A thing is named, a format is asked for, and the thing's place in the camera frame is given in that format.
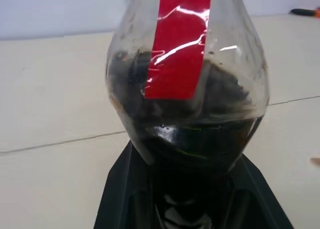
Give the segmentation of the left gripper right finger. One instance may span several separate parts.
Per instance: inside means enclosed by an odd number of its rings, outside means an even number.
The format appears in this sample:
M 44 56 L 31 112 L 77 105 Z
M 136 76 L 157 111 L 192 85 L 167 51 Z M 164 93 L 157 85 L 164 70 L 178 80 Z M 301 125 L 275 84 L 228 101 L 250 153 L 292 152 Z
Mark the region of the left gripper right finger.
M 230 176 L 225 229 L 292 229 L 261 171 L 243 154 Z

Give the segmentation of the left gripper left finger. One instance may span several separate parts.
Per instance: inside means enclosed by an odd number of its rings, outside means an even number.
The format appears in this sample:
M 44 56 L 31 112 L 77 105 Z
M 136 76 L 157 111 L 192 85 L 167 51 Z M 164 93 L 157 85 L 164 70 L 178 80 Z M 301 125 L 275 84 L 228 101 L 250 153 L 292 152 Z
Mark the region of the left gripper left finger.
M 159 229 L 150 168 L 128 142 L 111 167 L 95 229 Z

